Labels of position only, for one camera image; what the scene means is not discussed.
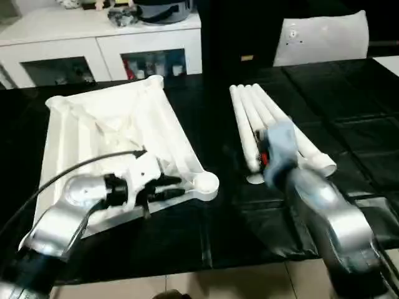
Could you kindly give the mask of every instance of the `white tube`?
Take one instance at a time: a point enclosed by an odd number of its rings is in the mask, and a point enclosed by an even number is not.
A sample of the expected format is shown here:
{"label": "white tube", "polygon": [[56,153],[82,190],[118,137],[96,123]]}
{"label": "white tube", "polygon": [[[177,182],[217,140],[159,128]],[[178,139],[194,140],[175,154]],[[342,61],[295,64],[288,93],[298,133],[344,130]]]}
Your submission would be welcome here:
{"label": "white tube", "polygon": [[[254,84],[252,87],[276,121],[291,121],[259,84]],[[333,174],[337,169],[337,164],[327,154],[322,153],[295,124],[294,129],[299,152],[307,162],[325,176]]]}
{"label": "white tube", "polygon": [[[245,92],[247,94],[247,97],[251,99],[255,109],[259,112],[259,116],[261,117],[266,128],[269,128],[270,126],[274,125],[276,123],[276,120],[271,115],[266,106],[263,105],[263,102],[256,94],[255,89],[253,89],[252,86],[247,85],[245,86]],[[297,159],[300,168],[306,165],[306,159],[298,151],[297,151]]]}
{"label": "white tube", "polygon": [[264,126],[261,117],[257,114],[257,111],[252,103],[251,97],[247,93],[246,89],[243,85],[238,85],[237,87],[239,97],[241,99],[241,103],[243,103],[245,114],[247,115],[247,119],[249,120],[249,124],[251,125],[252,132],[262,131],[266,129]]}
{"label": "white tube", "polygon": [[254,105],[256,111],[258,112],[264,126],[266,128],[274,125],[276,123],[274,117],[270,114],[269,110],[263,105],[261,99],[257,96],[256,92],[252,88],[252,86],[245,86],[245,92],[248,97],[251,99],[252,104]]}
{"label": "white tube", "polygon": [[257,150],[255,138],[245,114],[237,86],[230,86],[230,95],[234,107],[234,113],[236,115],[238,132],[247,166],[252,173],[258,173],[260,171],[259,161],[257,160],[259,151]]}

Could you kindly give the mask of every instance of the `tiled floor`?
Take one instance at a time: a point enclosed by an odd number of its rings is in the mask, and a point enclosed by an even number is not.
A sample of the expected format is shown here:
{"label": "tiled floor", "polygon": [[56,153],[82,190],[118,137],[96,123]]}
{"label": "tiled floor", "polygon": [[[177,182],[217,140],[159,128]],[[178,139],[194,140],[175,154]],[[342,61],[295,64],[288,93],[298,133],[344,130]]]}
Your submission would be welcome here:
{"label": "tiled floor", "polygon": [[[399,251],[389,250],[399,267]],[[176,289],[192,299],[334,298],[322,260],[181,273],[54,288],[51,299],[152,299]]]}
{"label": "tiled floor", "polygon": [[399,56],[376,57],[374,59],[399,76]]}

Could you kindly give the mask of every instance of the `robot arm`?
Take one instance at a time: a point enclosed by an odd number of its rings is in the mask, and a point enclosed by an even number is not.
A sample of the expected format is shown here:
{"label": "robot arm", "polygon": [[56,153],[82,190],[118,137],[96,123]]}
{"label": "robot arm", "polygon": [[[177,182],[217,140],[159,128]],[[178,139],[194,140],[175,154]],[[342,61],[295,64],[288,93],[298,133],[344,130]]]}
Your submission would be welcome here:
{"label": "robot arm", "polygon": [[269,155],[265,182],[286,195],[288,204],[307,226],[337,295],[387,296],[384,266],[364,214],[321,174],[298,168],[292,124],[276,124],[260,132],[260,139],[261,150],[267,149]]}
{"label": "robot arm", "polygon": [[129,196],[136,196],[136,204],[143,206],[144,214],[147,208],[149,214],[149,198],[165,200],[176,193],[184,194],[184,189],[169,189],[169,197],[151,193],[158,183],[178,184],[181,179],[164,176],[158,160],[150,153],[138,155],[127,179],[106,174],[74,176],[67,181],[60,199],[43,213],[2,273],[0,299],[47,298],[95,211],[120,206]]}

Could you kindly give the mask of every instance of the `glass cabinet door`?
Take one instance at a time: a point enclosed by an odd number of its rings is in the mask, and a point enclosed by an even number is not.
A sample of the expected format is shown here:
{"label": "glass cabinet door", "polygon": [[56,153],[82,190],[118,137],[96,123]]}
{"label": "glass cabinet door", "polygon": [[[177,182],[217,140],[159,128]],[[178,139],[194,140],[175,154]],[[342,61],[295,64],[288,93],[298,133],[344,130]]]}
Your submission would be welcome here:
{"label": "glass cabinet door", "polygon": [[121,59],[129,80],[151,75],[177,77],[187,74],[184,49],[122,54]]}
{"label": "glass cabinet door", "polygon": [[95,38],[3,46],[0,64],[19,88],[111,81]]}
{"label": "glass cabinet door", "polygon": [[95,82],[84,57],[22,62],[35,86]]}
{"label": "glass cabinet door", "polygon": [[97,41],[112,80],[202,73],[201,29],[99,37]]}

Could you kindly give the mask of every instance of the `black cable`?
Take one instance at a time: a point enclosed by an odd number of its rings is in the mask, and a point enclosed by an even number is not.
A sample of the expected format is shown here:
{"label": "black cable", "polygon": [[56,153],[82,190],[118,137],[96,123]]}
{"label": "black cable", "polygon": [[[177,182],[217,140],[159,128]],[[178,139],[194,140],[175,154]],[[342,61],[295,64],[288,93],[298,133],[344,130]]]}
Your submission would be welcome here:
{"label": "black cable", "polygon": [[12,217],[6,222],[6,224],[3,226],[3,228],[0,231],[0,238],[3,235],[3,233],[7,230],[7,228],[20,216],[20,214],[25,211],[25,209],[28,207],[28,205],[35,200],[35,198],[44,190],[46,190],[52,183],[56,182],[58,179],[62,178],[63,176],[65,176],[66,174],[69,174],[70,172],[88,165],[90,163],[96,162],[98,160],[103,160],[103,159],[107,159],[107,158],[111,158],[111,157],[116,157],[116,156],[123,156],[126,154],[133,154],[136,155],[136,153],[138,153],[138,151],[119,151],[117,153],[111,153],[111,154],[103,154],[101,156],[97,156],[91,159],[88,159],[86,161],[80,162],[66,170],[64,170],[63,172],[59,173],[58,175],[54,176],[52,179],[50,179],[48,182],[44,183],[34,194],[32,194],[32,196],[18,209],[18,211],[15,212],[14,215],[12,215]]}

